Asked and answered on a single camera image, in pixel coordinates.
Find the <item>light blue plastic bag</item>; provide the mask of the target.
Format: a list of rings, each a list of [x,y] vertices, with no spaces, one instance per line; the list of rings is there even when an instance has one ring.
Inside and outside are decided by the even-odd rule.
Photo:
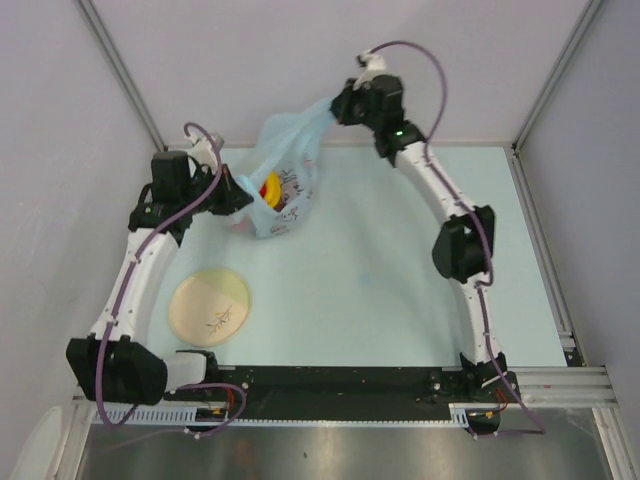
[[[323,137],[334,122],[331,99],[323,98],[300,113],[270,116],[255,146],[234,162],[231,173],[253,202],[228,219],[228,227],[245,237],[270,238],[298,227],[309,214],[319,184]],[[280,199],[269,205],[260,194],[268,177],[277,176]]]

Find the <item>round beige ceramic plate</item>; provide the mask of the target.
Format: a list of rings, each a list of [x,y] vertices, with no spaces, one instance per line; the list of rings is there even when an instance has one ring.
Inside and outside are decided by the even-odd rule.
[[[247,281],[228,268],[209,268],[186,278],[168,307],[172,333],[196,347],[228,342],[244,326],[252,310]]]

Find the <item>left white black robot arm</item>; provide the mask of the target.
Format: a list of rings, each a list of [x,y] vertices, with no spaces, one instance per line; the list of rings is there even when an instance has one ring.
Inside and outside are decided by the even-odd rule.
[[[90,333],[66,348],[79,386],[98,404],[155,405],[185,386],[207,400],[221,387],[215,362],[204,351],[159,357],[148,349],[151,314],[194,217],[231,215],[252,198],[209,150],[156,153],[151,175],[129,215],[125,257],[106,306]]]

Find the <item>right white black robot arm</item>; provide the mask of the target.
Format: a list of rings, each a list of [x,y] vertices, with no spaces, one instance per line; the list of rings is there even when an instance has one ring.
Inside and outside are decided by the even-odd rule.
[[[438,162],[429,139],[405,117],[401,80],[379,74],[347,79],[330,111],[343,126],[362,125],[385,158],[416,188],[440,231],[432,248],[437,272],[449,282],[461,329],[461,388],[473,401],[506,398],[506,357],[491,332],[486,291],[493,283],[496,216],[468,201]]]

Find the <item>fake yellow banana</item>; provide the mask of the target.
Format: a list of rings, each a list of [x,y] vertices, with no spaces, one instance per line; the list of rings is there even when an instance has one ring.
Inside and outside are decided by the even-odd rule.
[[[274,210],[280,209],[282,203],[282,186],[278,174],[274,171],[270,172],[264,183],[269,185],[271,195],[268,196],[266,200],[263,200],[270,208]]]

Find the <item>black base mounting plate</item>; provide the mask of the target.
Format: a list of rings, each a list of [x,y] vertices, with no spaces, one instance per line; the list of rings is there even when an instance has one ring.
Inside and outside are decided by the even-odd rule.
[[[469,368],[220,366],[211,379],[245,392],[254,421],[448,420],[453,403],[515,399],[499,379]]]

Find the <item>left aluminium corner post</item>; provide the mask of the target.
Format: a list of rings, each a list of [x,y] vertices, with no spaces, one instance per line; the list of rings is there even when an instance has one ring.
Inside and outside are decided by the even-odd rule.
[[[73,4],[151,144],[157,151],[164,151],[167,146],[160,130],[95,3],[90,0],[74,0]]]

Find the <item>aluminium corner post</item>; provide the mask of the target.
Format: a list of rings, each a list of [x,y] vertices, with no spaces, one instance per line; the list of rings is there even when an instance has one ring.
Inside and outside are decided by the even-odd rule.
[[[167,146],[160,130],[95,3],[90,0],[74,0],[73,4],[151,144],[157,151],[164,151]]]
[[[519,155],[522,151],[539,118],[559,88],[569,67],[577,57],[582,44],[586,41],[591,28],[606,5],[607,1],[605,0],[589,0],[586,2],[522,126],[511,142],[511,149],[516,155]]]

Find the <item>right aluminium corner post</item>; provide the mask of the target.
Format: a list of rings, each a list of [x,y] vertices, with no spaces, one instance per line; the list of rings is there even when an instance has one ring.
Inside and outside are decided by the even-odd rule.
[[[607,1],[605,0],[589,0],[586,2],[522,126],[511,142],[511,149],[516,155],[519,155],[522,151],[539,118],[559,88],[569,67],[577,57],[582,44],[586,41],[591,28],[606,5]]]

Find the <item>aluminium front frame rail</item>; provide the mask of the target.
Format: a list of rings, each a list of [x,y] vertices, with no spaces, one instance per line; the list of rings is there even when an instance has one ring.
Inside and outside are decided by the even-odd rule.
[[[105,403],[152,406],[160,401],[210,401],[218,390],[240,388],[211,379],[220,366],[213,364],[194,377],[176,376],[171,371],[158,368],[140,370],[107,366],[104,373],[96,374],[92,368],[78,372],[78,382],[84,395],[91,400]],[[507,388],[515,402],[570,403],[593,395],[608,400],[609,380],[604,370],[586,367],[515,369],[507,371],[510,382]]]

